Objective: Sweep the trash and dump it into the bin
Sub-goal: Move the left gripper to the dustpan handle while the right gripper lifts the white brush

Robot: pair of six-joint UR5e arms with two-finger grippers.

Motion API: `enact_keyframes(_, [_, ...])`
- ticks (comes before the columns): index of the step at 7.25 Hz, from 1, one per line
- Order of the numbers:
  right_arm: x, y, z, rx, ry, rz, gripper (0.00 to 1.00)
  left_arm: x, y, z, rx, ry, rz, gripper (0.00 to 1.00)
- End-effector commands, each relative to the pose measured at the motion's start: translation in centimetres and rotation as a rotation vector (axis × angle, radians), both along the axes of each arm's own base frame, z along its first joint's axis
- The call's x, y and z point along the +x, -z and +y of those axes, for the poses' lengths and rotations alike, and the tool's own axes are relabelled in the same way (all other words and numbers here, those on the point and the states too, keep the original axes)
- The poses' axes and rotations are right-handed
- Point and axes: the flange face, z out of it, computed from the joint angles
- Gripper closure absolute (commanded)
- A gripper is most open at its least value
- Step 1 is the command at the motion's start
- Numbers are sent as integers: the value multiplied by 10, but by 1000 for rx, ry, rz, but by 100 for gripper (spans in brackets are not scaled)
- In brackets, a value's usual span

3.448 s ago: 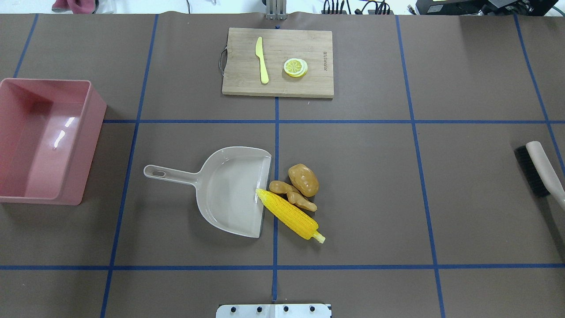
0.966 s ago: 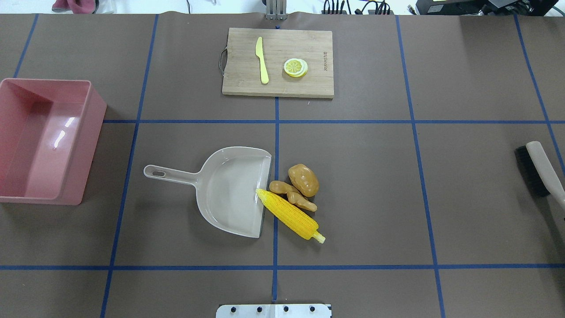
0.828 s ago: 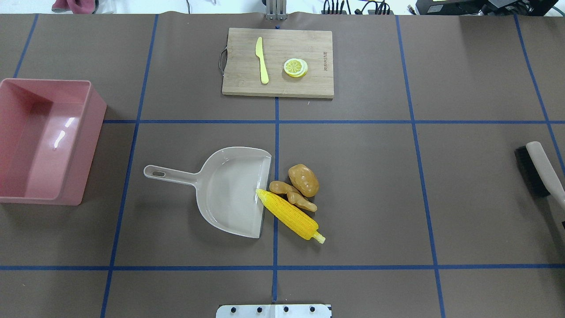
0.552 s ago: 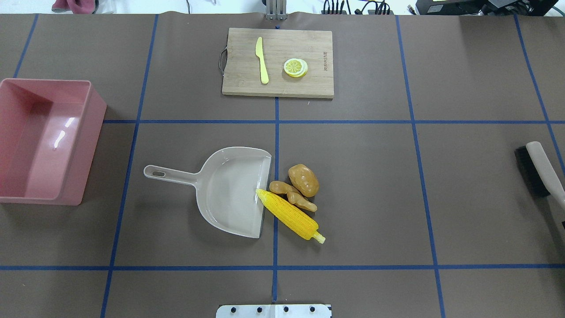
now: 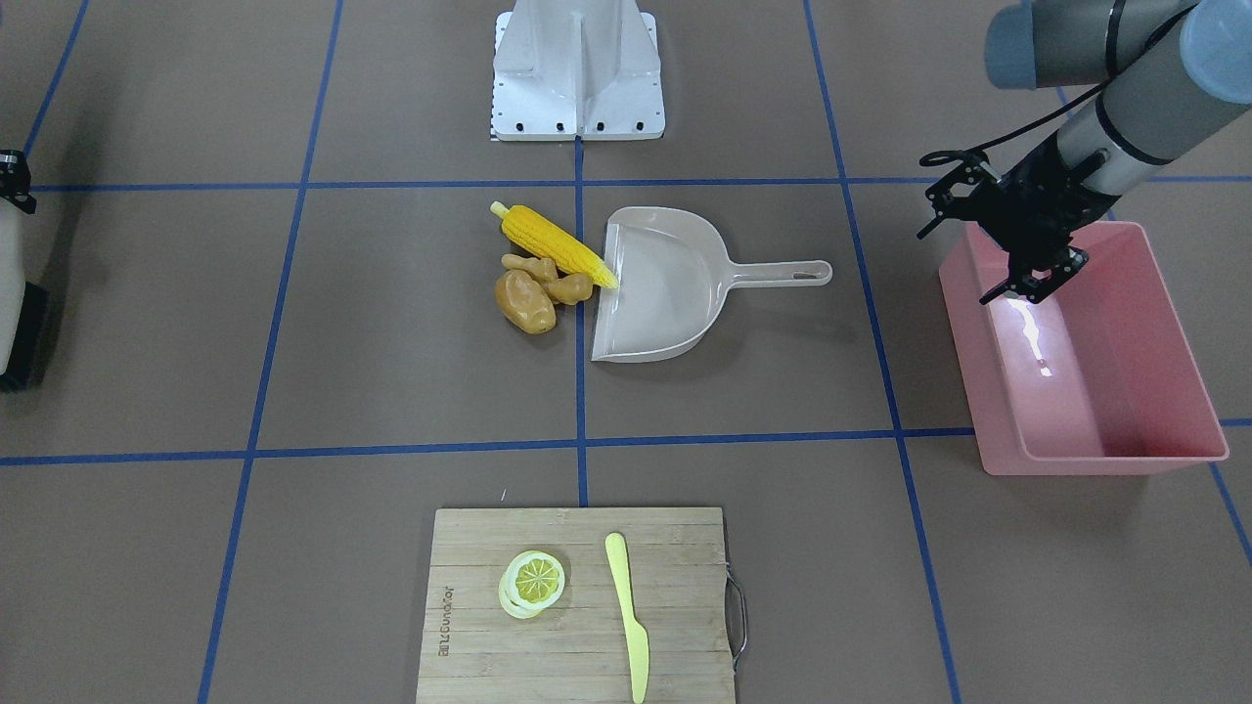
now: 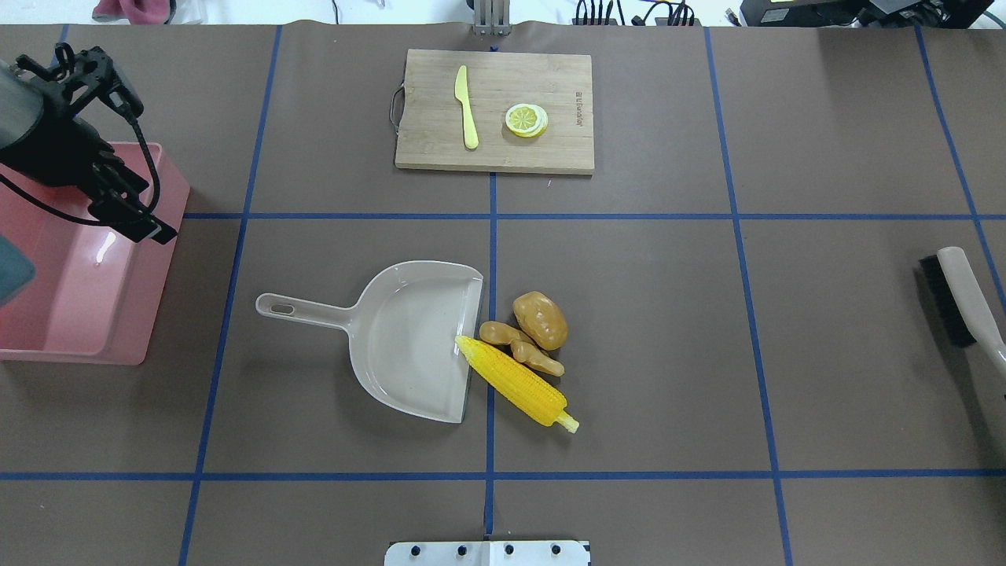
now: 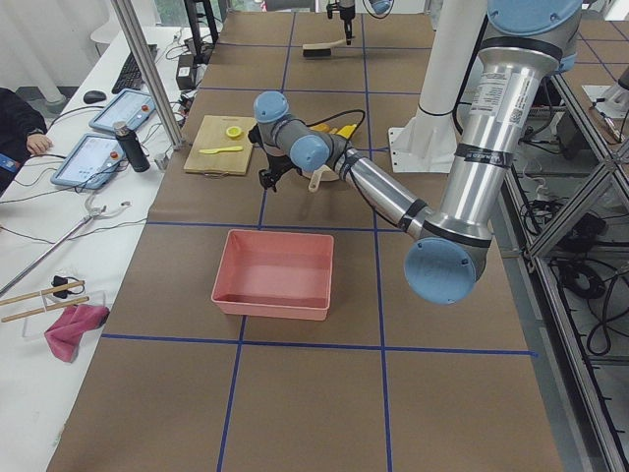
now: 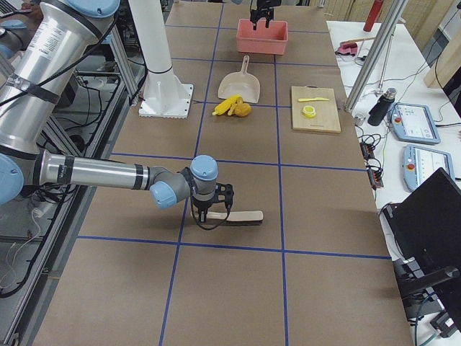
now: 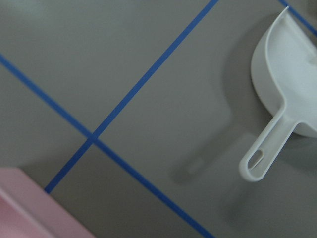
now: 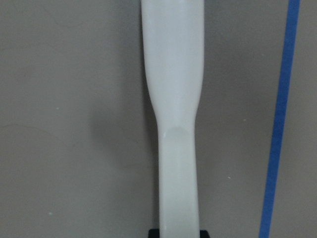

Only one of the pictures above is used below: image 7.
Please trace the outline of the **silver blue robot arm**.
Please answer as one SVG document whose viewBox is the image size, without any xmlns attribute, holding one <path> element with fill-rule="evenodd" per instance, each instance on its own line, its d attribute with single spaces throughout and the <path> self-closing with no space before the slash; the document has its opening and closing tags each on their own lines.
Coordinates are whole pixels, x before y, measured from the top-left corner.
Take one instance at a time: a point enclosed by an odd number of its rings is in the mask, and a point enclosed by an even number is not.
<svg viewBox="0 0 629 472">
<path fill-rule="evenodd" d="M 269 165 L 273 187 L 291 169 L 329 167 L 391 224 L 415 240 L 404 265 L 410 287 L 436 304 L 464 299 L 482 276 L 491 243 L 487 223 L 511 166 L 541 81 L 569 68 L 581 20 L 577 1 L 491 1 L 480 45 L 480 83 L 457 145 L 440 206 L 423 200 L 363 157 L 348 140 L 310 129 L 278 91 L 254 103 L 250 138 Z"/>
<path fill-rule="evenodd" d="M 364 1 L 366 12 L 376 19 L 385 18 L 391 11 L 394 4 L 389 0 L 369 0 Z M 325 6 L 327 18 L 331 20 L 335 13 L 338 14 L 343 22 L 345 43 L 351 45 L 354 39 L 353 22 L 356 18 L 356 1 L 355 0 L 337 0 L 328 1 Z"/>
</svg>

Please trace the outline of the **person's hand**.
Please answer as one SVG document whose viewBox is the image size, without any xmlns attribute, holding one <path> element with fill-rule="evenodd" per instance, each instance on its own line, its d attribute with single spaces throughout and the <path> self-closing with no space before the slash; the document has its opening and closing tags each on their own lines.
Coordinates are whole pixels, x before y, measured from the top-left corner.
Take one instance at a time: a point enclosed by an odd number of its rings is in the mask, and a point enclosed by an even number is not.
<svg viewBox="0 0 629 472">
<path fill-rule="evenodd" d="M 31 155 L 46 154 L 53 147 L 52 141 L 39 133 L 27 136 L 26 145 Z"/>
</svg>

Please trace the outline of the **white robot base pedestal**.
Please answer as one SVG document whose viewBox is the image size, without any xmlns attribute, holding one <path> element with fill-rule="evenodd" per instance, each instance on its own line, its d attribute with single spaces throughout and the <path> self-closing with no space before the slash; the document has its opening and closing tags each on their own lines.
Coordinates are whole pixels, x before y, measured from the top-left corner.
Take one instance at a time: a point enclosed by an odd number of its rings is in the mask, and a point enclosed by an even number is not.
<svg viewBox="0 0 629 472">
<path fill-rule="evenodd" d="M 441 4 L 417 112 L 405 127 L 389 130 L 394 172 L 450 171 L 457 147 L 452 112 L 468 66 L 475 61 L 486 8 L 486 1 Z"/>
</svg>

